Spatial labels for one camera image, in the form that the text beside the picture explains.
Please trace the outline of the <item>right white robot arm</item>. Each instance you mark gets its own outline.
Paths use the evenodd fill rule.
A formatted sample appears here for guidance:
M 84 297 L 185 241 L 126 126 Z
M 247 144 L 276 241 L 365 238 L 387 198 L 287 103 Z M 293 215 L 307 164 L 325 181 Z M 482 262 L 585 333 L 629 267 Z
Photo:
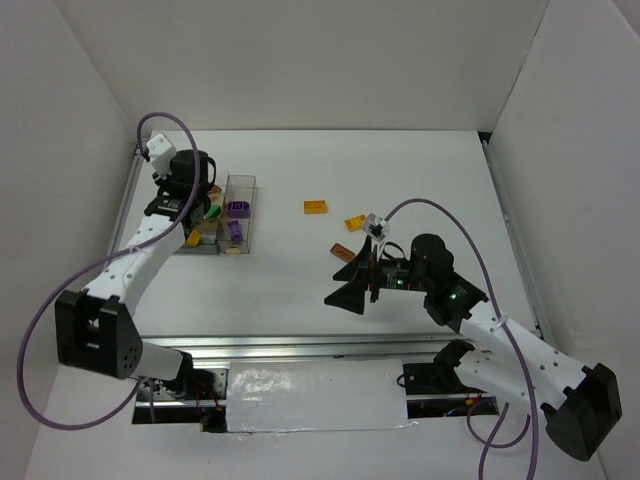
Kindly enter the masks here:
M 550 440 L 565 454 L 587 461 L 622 417 L 615 373 L 589 367 L 544 342 L 506 315 L 454 270 L 444 241 L 421 234 L 408 258 L 380 258 L 367 239 L 333 276 L 341 287 L 324 303 L 361 315 L 383 289 L 420 292 L 429 317 L 462 335 L 437 356 L 461 385 L 490 392 L 544 419 Z

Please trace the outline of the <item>purple lego brick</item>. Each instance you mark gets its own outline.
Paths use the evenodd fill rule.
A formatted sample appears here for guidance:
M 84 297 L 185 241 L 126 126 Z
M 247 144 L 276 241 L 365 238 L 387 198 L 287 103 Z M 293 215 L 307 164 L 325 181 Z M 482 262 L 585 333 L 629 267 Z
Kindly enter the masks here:
M 230 240 L 234 244 L 239 244 L 244 241 L 242 225 L 239 220 L 231 220 L 227 223 L 229 229 Z

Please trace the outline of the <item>green lego brick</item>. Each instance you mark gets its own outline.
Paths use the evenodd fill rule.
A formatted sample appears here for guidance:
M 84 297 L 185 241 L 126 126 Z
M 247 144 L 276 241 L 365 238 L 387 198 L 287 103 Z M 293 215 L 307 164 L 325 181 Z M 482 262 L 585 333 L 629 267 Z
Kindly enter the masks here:
M 207 219 L 209 218 L 218 218 L 223 212 L 222 206 L 220 204 L 212 204 L 205 214 Z

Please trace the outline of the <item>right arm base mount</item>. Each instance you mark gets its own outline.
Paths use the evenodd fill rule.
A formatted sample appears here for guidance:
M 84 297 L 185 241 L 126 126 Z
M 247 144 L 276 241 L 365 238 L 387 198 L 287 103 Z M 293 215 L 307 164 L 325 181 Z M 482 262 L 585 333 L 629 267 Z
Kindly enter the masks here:
M 476 349 L 454 340 L 426 363 L 406 363 L 396 383 L 407 397 L 409 419 L 497 415 L 496 400 L 490 394 L 464 386 L 454 372 L 466 353 Z

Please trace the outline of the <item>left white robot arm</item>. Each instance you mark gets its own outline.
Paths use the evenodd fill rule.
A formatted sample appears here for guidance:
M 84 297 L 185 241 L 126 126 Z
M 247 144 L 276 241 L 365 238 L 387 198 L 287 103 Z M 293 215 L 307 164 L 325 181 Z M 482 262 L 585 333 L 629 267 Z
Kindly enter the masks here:
M 61 364 L 125 379 L 150 377 L 183 384 L 192 374 L 190 354 L 142 340 L 134 313 L 162 266 L 204 220 L 216 178 L 216 163 L 199 153 L 194 179 L 191 150 L 171 151 L 169 174 L 154 175 L 157 196 L 144 210 L 125 255 L 111 261 L 78 292 L 66 290 L 55 302 L 57 355 Z

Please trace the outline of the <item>purple round lego piece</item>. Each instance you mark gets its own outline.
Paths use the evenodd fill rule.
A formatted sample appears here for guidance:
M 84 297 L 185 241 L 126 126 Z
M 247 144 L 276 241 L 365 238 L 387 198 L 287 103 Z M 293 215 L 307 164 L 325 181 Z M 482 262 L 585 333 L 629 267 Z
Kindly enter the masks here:
M 226 213 L 232 219 L 246 219 L 251 215 L 251 204 L 247 201 L 230 201 L 226 206 Z

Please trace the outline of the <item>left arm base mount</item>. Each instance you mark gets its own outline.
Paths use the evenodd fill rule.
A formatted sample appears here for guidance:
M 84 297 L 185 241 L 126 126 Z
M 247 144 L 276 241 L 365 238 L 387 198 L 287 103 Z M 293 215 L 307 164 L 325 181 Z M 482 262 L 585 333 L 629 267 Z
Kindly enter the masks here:
M 137 390 L 133 425 L 195 425 L 201 432 L 228 429 L 228 368 L 191 366 L 177 379 L 145 380 Z

